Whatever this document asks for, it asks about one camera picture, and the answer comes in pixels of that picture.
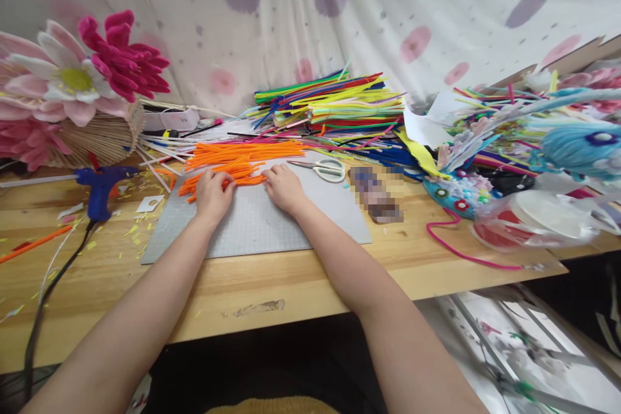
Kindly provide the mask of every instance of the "scissors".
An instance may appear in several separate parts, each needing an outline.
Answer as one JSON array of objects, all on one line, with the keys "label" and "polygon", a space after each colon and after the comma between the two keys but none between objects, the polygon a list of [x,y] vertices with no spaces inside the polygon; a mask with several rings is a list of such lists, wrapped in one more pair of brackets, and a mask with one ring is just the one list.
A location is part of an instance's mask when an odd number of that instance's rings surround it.
[{"label": "scissors", "polygon": [[311,163],[288,160],[287,163],[304,168],[310,168],[317,173],[319,178],[327,182],[341,182],[345,179],[345,165],[338,160],[326,159]]}]

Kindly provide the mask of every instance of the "person's left hand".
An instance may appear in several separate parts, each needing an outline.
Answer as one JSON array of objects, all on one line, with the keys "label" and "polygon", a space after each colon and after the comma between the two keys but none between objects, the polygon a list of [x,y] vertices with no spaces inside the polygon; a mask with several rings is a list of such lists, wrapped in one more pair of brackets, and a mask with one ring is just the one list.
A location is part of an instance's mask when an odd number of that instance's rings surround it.
[{"label": "person's left hand", "polygon": [[[222,184],[225,180],[229,183],[226,189],[223,189]],[[223,171],[214,173],[207,170],[196,187],[196,216],[219,223],[228,212],[234,190],[235,180],[231,175]]]}]

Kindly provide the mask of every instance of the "polka dot fabric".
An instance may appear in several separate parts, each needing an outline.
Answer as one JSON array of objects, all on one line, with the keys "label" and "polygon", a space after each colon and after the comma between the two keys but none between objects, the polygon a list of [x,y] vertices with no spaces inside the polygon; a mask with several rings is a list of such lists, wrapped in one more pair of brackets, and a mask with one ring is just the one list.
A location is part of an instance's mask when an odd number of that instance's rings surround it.
[{"label": "polka dot fabric", "polygon": [[423,102],[453,86],[493,83],[621,33],[618,0],[0,0],[0,30],[36,37],[45,18],[75,31],[130,8],[132,40],[164,51],[162,100],[240,113],[256,90],[385,72]]}]

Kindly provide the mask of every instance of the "blue glue gun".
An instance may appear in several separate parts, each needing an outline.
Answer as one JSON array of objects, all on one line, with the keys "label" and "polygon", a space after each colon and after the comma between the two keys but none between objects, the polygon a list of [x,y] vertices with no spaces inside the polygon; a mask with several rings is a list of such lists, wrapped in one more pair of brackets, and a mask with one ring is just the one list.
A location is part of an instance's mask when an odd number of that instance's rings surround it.
[{"label": "blue glue gun", "polygon": [[124,179],[138,175],[136,167],[102,167],[96,171],[92,168],[81,168],[75,171],[78,184],[91,187],[89,196],[89,218],[97,222],[108,220],[112,215],[108,212],[108,196],[113,186]]}]

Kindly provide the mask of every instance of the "yellow clothing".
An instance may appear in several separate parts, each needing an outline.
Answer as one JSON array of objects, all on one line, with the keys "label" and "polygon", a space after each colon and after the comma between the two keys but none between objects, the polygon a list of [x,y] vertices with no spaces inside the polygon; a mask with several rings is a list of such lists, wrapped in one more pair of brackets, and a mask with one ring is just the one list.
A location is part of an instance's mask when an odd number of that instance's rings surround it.
[{"label": "yellow clothing", "polygon": [[309,397],[289,397],[242,401],[236,406],[213,408],[206,414],[338,414],[326,403]]}]

